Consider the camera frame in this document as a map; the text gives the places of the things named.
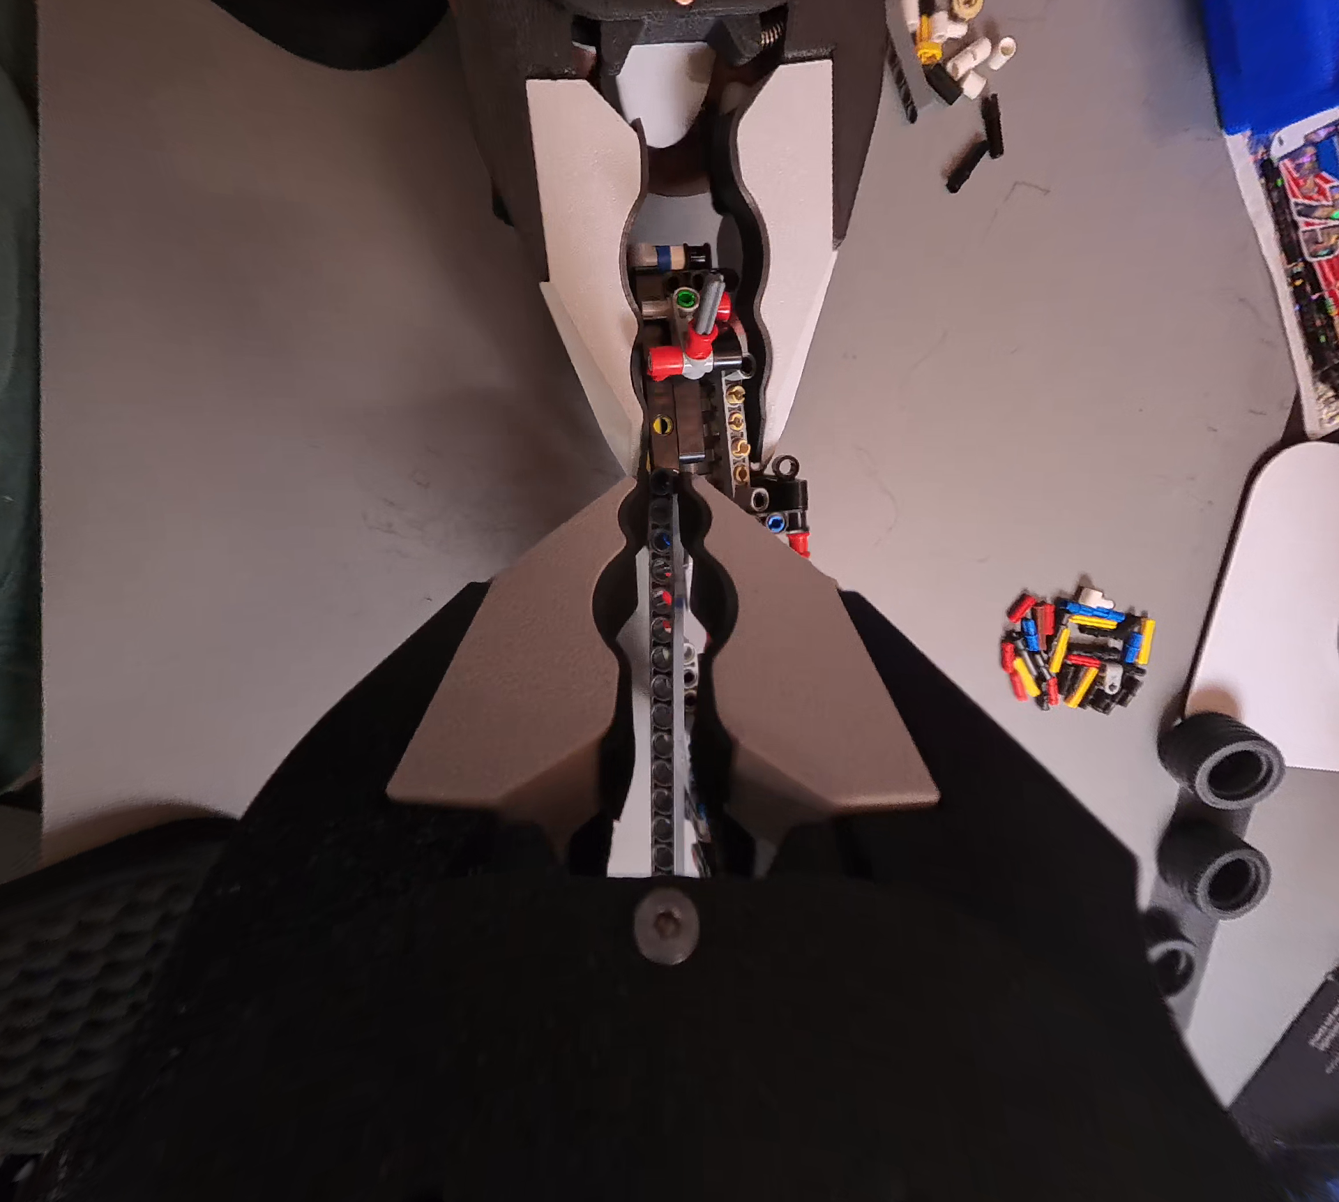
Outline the pile of yellow white lego pieces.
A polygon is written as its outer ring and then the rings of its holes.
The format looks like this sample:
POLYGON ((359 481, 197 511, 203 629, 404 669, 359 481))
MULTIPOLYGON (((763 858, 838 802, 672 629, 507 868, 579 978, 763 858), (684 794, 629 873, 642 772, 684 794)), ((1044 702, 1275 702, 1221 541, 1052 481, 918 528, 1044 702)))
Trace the pile of yellow white lego pieces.
POLYGON ((943 186, 958 195, 986 162, 1005 156, 997 77, 1018 41, 984 21, 984 0, 890 0, 888 71, 907 124, 934 109, 975 105, 979 130, 949 163, 943 186))

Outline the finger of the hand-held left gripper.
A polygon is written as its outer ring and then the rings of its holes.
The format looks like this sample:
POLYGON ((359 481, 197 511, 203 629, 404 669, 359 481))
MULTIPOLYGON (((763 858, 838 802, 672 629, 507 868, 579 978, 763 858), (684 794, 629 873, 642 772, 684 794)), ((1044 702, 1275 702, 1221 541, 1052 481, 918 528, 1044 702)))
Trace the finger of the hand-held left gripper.
POLYGON ((734 310, 757 359, 761 454, 791 417, 838 259, 832 62, 778 66, 729 116, 725 197, 740 231, 734 310))
POLYGON ((612 456, 635 473, 644 408, 631 374, 641 319, 627 233, 644 201, 644 139, 584 79, 526 84, 547 278, 541 293, 612 456))

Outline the black rubber tyre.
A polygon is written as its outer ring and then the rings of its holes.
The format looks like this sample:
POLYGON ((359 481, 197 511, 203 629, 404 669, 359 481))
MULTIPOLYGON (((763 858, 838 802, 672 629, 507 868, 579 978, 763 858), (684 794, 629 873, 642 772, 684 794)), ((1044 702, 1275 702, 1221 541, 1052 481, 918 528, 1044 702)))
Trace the black rubber tyre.
POLYGON ((1159 847, 1161 879, 1213 922, 1257 909, 1270 890, 1272 866, 1262 851, 1223 824, 1174 824, 1159 847))
POLYGON ((1180 997, 1198 973, 1198 947, 1165 909, 1148 909, 1142 918, 1146 956, 1165 1001, 1180 997))
POLYGON ((1163 768, 1200 804, 1243 811, 1279 791, 1279 747, 1242 719, 1221 712, 1189 714, 1157 740, 1163 768))

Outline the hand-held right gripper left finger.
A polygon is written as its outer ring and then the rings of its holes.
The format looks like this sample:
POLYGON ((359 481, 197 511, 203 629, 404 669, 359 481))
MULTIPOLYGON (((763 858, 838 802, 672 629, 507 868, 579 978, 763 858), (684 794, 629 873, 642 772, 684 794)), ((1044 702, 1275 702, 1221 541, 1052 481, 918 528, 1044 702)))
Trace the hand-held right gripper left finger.
POLYGON ((485 809, 539 826, 556 853, 599 813, 599 744, 618 659, 595 624, 627 547, 626 477, 494 577, 387 783, 404 806, 485 809))

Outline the black mesh chair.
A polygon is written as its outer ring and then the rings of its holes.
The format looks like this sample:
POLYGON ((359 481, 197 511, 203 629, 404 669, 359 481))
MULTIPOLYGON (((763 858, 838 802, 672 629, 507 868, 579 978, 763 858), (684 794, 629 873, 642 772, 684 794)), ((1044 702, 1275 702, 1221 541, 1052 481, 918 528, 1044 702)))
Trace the black mesh chair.
POLYGON ((115 1074, 179 930, 231 838, 192 817, 2 886, 2 1194, 115 1074))

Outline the colourful printed booklet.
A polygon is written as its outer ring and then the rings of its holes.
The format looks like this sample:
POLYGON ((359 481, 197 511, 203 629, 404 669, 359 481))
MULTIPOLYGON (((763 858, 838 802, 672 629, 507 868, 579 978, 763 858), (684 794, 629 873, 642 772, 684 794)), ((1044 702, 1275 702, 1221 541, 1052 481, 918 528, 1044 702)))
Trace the colourful printed booklet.
POLYGON ((1337 109, 1275 133, 1238 133, 1228 156, 1277 295, 1309 439, 1337 436, 1337 109))

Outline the lego technic assembly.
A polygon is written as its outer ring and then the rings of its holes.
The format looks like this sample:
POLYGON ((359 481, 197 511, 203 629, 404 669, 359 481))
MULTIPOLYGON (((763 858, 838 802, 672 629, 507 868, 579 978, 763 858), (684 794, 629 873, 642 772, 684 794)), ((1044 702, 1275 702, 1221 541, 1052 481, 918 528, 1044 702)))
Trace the lego technic assembly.
POLYGON ((736 272, 708 242, 633 242, 627 272, 641 317, 650 496, 650 870, 710 877, 719 853, 689 751, 710 639, 689 605, 693 556, 682 535, 682 481, 723 492, 802 556, 811 550, 810 494, 798 458, 763 460, 759 426, 748 417, 755 361, 733 304, 736 272))

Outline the white rounded sheet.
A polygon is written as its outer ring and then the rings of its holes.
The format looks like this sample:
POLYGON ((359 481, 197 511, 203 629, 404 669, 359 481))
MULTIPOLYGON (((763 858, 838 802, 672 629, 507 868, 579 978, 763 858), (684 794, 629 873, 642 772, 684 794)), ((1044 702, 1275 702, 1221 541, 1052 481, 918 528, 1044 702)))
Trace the white rounded sheet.
POLYGON ((1281 451, 1251 483, 1187 685, 1187 714, 1337 772, 1337 445, 1281 451))

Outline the pile of coloured lego pins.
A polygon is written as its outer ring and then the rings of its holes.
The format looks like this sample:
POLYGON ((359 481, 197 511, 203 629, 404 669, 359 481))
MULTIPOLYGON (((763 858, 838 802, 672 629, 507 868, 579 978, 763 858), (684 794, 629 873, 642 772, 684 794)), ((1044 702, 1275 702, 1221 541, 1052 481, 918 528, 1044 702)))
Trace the pile of coloured lego pins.
POLYGON ((1119 610, 1093 586, 1022 592, 1005 612, 997 657, 1020 704, 1110 716, 1144 689, 1155 633, 1153 616, 1119 610))

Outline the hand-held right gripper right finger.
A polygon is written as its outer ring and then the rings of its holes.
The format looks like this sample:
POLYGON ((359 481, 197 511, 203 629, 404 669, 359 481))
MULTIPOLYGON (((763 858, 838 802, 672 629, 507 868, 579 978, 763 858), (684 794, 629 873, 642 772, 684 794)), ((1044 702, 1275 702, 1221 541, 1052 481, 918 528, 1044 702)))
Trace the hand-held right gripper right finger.
POLYGON ((727 622, 708 633, 727 817, 778 849, 802 824, 937 806, 836 580, 718 488, 691 490, 706 515, 704 560, 725 578, 727 622))

